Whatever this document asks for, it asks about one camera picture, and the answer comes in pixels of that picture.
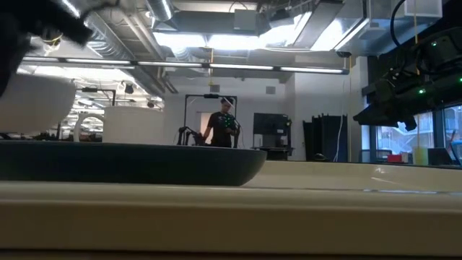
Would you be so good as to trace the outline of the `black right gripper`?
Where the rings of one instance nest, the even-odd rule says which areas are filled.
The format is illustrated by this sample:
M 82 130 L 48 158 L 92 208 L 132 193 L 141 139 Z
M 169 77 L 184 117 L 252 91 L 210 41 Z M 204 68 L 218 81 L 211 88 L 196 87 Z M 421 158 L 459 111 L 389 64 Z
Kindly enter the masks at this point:
M 415 130 L 414 115 L 462 101 L 462 71 L 403 80 L 379 79 L 369 87 L 370 104 L 353 116 L 360 125 L 397 125 L 404 122 L 407 131 Z

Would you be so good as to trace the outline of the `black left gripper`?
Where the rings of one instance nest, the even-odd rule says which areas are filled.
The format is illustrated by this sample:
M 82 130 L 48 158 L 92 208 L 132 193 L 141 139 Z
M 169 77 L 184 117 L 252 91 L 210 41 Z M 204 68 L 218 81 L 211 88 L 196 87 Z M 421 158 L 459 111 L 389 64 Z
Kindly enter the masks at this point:
M 66 11 L 56 0 L 0 0 L 0 97 L 30 50 L 28 34 L 55 30 L 83 46 L 92 35 L 85 20 L 93 12 L 117 7 L 119 0 L 105 0 L 81 14 Z

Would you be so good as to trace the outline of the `white ribbed bowl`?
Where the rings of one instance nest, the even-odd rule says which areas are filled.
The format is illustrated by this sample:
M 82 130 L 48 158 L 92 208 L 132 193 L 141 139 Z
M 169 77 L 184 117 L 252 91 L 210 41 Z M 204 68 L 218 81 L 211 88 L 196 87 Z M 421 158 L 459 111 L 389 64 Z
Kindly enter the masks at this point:
M 58 77 L 15 74 L 0 95 L 0 133 L 50 129 L 70 112 L 76 86 Z

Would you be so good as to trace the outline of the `dark teal plate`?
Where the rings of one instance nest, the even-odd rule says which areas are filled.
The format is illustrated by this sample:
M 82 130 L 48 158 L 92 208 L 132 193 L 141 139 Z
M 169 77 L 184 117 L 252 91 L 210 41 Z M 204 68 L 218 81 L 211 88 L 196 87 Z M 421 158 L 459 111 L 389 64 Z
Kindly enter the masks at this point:
M 265 161 L 253 149 L 0 141 L 0 181 L 242 186 Z

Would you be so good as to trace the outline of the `beige plastic tray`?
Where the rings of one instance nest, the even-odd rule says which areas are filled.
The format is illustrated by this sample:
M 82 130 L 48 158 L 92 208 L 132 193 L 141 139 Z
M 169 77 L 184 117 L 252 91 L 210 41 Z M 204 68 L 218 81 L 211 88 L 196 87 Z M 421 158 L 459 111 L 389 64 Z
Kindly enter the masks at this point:
M 462 169 L 267 162 L 241 187 L 0 182 L 0 260 L 462 260 Z

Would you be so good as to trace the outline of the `yellow-green translucent cup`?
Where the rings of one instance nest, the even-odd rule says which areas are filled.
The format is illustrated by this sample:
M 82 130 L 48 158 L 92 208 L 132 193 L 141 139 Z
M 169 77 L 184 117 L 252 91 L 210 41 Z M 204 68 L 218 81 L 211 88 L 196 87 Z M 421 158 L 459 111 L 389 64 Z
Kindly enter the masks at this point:
M 429 165 L 427 147 L 413 147 L 412 157 L 415 165 Z

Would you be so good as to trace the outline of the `black folding partition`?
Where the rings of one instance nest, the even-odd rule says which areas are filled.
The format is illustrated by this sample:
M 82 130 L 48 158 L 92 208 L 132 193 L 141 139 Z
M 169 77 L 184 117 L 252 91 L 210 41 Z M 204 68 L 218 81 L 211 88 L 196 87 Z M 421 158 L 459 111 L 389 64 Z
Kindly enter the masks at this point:
M 306 161 L 348 161 L 347 116 L 318 115 L 303 121 Z

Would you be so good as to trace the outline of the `black monitor cabinet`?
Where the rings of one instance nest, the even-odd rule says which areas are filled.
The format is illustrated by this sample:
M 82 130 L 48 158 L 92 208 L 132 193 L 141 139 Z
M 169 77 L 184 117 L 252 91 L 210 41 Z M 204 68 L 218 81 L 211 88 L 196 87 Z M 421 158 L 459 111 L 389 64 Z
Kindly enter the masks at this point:
M 267 160 L 288 160 L 292 155 L 292 120 L 288 115 L 254 113 L 252 149 L 266 152 Z

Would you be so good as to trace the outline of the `long ceiling light fixture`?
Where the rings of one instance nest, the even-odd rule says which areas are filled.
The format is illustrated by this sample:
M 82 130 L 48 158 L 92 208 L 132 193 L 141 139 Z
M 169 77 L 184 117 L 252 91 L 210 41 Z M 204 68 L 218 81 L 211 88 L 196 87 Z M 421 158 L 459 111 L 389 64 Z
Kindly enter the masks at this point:
M 177 61 L 136 61 L 112 60 L 95 58 L 64 58 L 26 56 L 22 59 L 24 65 L 32 66 L 75 66 L 93 69 L 134 69 L 135 67 L 167 67 L 185 69 L 234 69 L 263 72 L 290 72 L 306 74 L 349 74 L 349 69 L 329 69 L 320 67 L 268 66 L 251 64 L 221 64 L 210 62 L 177 62 Z

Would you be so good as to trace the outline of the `person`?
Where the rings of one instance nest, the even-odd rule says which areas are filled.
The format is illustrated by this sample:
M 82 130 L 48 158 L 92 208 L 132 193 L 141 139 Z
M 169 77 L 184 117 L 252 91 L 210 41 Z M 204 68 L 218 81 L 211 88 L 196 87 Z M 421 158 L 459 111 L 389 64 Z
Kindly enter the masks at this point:
M 223 97 L 220 100 L 221 109 L 210 115 L 206 130 L 203 134 L 203 140 L 206 141 L 212 133 L 210 145 L 213 147 L 232 147 L 232 137 L 237 133 L 237 122 L 235 117 L 230 113 L 234 105 L 231 97 Z

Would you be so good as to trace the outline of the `grey ceiling box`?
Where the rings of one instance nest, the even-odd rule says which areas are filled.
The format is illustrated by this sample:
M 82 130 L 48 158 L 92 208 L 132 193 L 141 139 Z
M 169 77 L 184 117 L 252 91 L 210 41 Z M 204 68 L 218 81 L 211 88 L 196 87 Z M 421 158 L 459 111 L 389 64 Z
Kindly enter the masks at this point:
M 236 9 L 234 11 L 234 29 L 254 31 L 257 25 L 257 13 L 255 10 Z

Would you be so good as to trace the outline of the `black robot rig stand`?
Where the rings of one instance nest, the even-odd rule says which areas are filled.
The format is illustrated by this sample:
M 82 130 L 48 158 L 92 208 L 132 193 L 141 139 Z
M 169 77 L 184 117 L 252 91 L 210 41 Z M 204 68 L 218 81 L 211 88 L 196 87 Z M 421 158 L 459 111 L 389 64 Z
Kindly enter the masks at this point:
M 189 137 L 190 135 L 192 135 L 195 141 L 195 145 L 206 146 L 206 142 L 204 141 L 204 139 L 201 139 L 201 134 L 198 133 L 197 131 L 194 131 L 192 128 L 186 126 L 187 116 L 188 116 L 187 109 L 188 109 L 188 106 L 192 104 L 192 102 L 188 101 L 190 97 L 204 98 L 204 99 L 220 99 L 220 100 L 224 99 L 227 102 L 230 102 L 230 100 L 232 100 L 231 107 L 234 108 L 235 111 L 237 111 L 237 96 L 224 96 L 224 95 L 218 95 L 218 94 L 203 94 L 203 95 L 186 94 L 185 95 L 184 109 L 183 109 L 183 126 L 178 129 L 178 139 L 177 139 L 176 144 L 188 146 Z M 237 149 L 238 143 L 239 143 L 240 130 L 241 130 L 240 123 L 237 121 L 234 115 L 230 114 L 225 119 L 225 126 L 235 130 L 235 135 L 234 135 L 234 139 L 232 142 L 232 148 Z

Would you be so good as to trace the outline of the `silver spiral air duct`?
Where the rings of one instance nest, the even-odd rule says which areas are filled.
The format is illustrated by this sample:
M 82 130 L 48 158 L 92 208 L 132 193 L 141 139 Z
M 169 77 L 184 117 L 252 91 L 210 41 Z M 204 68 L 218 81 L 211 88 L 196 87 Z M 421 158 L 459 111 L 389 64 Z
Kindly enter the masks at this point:
M 97 12 L 91 13 L 85 22 L 94 31 L 91 41 L 88 42 L 92 50 L 104 59 L 135 60 L 135 55 Z M 165 92 L 178 94 L 171 82 L 162 76 L 161 69 L 149 72 L 140 66 L 135 66 L 133 69 L 122 69 L 122 71 L 132 76 L 135 82 L 151 95 L 163 96 Z

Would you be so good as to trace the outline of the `rectangular metal air duct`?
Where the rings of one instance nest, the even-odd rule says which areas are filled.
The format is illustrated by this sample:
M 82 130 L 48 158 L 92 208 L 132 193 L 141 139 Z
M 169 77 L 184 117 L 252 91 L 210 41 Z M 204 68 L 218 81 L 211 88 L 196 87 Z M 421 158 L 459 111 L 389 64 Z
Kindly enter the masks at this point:
M 368 23 L 367 0 L 312 0 L 293 48 L 338 51 Z

